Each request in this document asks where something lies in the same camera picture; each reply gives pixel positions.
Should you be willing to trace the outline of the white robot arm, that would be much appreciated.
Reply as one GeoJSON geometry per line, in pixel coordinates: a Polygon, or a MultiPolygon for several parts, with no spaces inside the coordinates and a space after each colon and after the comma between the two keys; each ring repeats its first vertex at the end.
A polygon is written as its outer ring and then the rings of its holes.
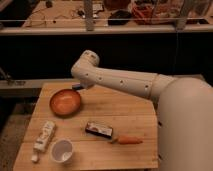
{"type": "Polygon", "coordinates": [[[71,68],[84,88],[95,84],[157,105],[158,171],[213,171],[213,86],[192,77],[104,69],[84,51],[71,68]]]}

